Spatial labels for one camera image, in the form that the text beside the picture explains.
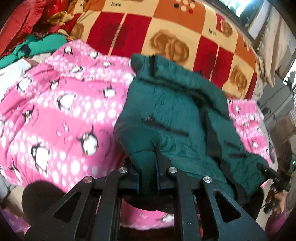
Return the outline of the person's right hand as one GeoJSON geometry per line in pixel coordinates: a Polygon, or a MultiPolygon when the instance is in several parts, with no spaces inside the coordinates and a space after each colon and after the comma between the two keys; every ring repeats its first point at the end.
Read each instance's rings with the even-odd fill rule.
{"type": "Polygon", "coordinates": [[[272,211],[273,214],[275,214],[276,216],[282,214],[285,211],[287,195],[287,191],[278,191],[274,184],[270,186],[270,190],[265,199],[265,203],[267,204],[271,202],[272,198],[275,199],[275,206],[272,208],[272,211]]]}

